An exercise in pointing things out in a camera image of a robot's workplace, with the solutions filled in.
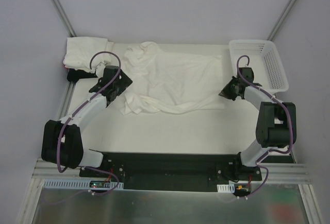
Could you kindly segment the white t shirt red print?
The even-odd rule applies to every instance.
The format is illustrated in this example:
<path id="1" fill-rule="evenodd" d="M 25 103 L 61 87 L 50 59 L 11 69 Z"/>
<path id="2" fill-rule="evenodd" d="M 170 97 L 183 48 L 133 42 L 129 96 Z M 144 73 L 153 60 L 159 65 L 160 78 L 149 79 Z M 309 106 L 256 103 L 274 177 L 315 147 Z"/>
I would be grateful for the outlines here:
<path id="1" fill-rule="evenodd" d="M 122 59 L 123 72 L 133 81 L 114 106 L 123 114 L 183 114 L 222 110 L 222 56 L 163 50 L 155 42 L 130 46 Z"/>

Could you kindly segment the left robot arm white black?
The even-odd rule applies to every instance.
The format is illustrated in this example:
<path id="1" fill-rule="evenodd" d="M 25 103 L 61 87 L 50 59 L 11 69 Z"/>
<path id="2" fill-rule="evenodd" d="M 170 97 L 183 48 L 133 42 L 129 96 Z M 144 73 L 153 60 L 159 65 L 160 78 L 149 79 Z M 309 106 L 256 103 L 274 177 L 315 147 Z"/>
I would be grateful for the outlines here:
<path id="1" fill-rule="evenodd" d="M 97 177 L 108 174 L 103 154 L 85 149 L 82 132 L 97 115 L 120 96 L 133 81 L 118 66 L 107 66 L 86 99 L 60 120 L 49 120 L 44 126 L 41 158 L 64 168 L 91 167 Z"/>

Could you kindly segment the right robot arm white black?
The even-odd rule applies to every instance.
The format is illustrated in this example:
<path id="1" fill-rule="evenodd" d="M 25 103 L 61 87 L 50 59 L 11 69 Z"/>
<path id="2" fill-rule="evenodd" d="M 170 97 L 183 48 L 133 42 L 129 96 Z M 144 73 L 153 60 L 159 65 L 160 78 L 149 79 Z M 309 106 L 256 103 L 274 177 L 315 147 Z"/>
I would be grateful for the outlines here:
<path id="1" fill-rule="evenodd" d="M 254 83 L 254 72 L 250 67 L 237 69 L 237 76 L 219 93 L 229 100 L 240 97 L 258 110 L 255 140 L 238 154 L 240 163 L 232 167 L 232 174 L 244 180 L 270 153 L 289 154 L 296 140 L 296 107 L 291 102 L 282 102 Z"/>

